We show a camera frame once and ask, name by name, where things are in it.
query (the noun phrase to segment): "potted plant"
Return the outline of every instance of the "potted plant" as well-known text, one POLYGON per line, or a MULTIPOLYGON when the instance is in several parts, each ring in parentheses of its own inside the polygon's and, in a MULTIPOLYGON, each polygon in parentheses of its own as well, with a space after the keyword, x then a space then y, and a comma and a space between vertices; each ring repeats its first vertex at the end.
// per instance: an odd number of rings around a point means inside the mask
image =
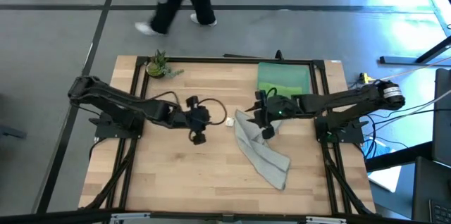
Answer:
POLYGON ((167 64, 169 58, 166 58, 165 51, 156 50, 155 55, 150 58, 150 63, 146 67, 147 73, 150 77, 155 79, 167 76, 173 78, 181 73, 183 70, 172 71, 172 68, 167 64))

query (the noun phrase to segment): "gray towel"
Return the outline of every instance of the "gray towel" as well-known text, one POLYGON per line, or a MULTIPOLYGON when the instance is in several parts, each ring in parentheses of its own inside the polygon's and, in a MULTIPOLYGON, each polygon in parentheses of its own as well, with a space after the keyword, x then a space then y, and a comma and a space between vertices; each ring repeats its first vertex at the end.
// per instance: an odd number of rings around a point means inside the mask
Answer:
MULTIPOLYGON (((285 183, 290 167, 290 159, 269 148, 266 139, 261 136, 262 129, 247 121, 250 119, 242 111, 235 112, 235 137, 238 146, 257 172, 277 189, 285 189, 285 183)), ((272 122, 277 130, 281 121, 272 122)))

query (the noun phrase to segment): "wooden tabletop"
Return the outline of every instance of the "wooden tabletop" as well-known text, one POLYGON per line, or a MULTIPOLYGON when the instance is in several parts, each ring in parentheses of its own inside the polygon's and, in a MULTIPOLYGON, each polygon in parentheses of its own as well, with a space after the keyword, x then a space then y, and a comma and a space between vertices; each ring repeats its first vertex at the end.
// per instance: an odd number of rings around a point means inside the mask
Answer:
MULTIPOLYGON (((126 92, 130 90, 136 58, 118 57, 111 86, 126 92)), ((229 116, 237 109, 249 108, 255 101, 257 64, 172 63, 171 66, 185 72, 171 80, 151 79, 147 98, 172 90, 184 108, 186 98, 192 95, 199 96, 199 100, 217 98, 225 104, 229 116)), ((341 62, 326 61, 326 74, 331 93, 347 89, 341 62)), ((144 70, 140 72, 140 80, 143 75, 144 70)), ((137 89, 141 89, 141 84, 138 82, 137 89)), ((171 96, 165 99, 174 101, 171 96)), ((212 121, 222 119, 223 111, 218 104, 204 104, 212 121)), ((137 145, 126 209, 330 214, 323 157, 312 119, 284 121, 269 143, 273 150, 291 159, 283 191, 274 189, 255 171, 238 147, 232 127, 208 126, 205 135, 207 142, 195 146, 188 139, 188 130, 169 130, 146 121, 137 145)), ((90 203, 110 178, 117 146, 117 139, 108 139, 93 151, 80 206, 90 203)), ((351 144, 340 146, 348 183, 365 206, 374 211, 362 153, 351 144)), ((114 206, 118 205, 121 188, 122 180, 118 183, 114 206)), ((335 193, 342 211, 336 181, 335 193)))

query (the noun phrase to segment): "gray floor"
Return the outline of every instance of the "gray floor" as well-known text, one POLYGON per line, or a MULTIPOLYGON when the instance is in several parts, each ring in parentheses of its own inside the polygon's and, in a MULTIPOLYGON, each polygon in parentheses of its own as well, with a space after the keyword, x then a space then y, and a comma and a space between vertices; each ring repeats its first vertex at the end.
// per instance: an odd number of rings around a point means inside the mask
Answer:
MULTIPOLYGON (((153 5, 156 0, 113 0, 116 5, 153 5)), ((212 0, 216 5, 427 6, 428 0, 212 0)), ((105 0, 0 0, 0 4, 103 4, 105 0)), ((224 53, 343 61, 348 82, 361 72, 384 77, 412 69, 381 66, 379 56, 418 56, 445 38, 432 13, 321 11, 217 11, 215 28, 199 27, 179 12, 167 37, 145 37, 134 22, 151 11, 110 11, 92 66, 108 82, 117 55, 222 56, 224 53)), ((0 11, 0 124, 28 133, 0 140, 0 216, 29 213, 54 151, 68 108, 66 93, 82 70, 100 11, 0 11)), ((396 78, 406 107, 433 98, 433 69, 396 78)), ((49 207, 78 205, 94 126, 79 112, 49 207)), ((405 118, 378 132, 409 146, 431 140, 432 115, 405 118), (408 127, 419 128, 408 131, 408 127)), ((395 149, 402 146, 388 144, 395 149)), ((375 194, 377 200, 382 197, 375 194)))

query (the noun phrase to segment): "shoe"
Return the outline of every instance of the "shoe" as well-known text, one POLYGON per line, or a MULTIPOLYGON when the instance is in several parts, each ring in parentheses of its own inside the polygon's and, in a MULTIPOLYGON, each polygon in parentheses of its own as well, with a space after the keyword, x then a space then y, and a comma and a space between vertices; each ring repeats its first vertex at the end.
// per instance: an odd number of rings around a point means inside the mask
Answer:
POLYGON ((157 31, 154 31, 149 23, 135 23, 135 28, 141 32, 144 35, 149 35, 149 36, 162 36, 164 34, 158 33, 157 31))
MULTIPOLYGON (((192 22, 200 24, 199 21, 197 20, 197 15, 195 13, 190 15, 190 18, 191 18, 192 22)), ((218 24, 217 20, 215 20, 213 23, 208 24, 208 26, 213 27, 213 26, 216 26, 216 24, 218 24)))

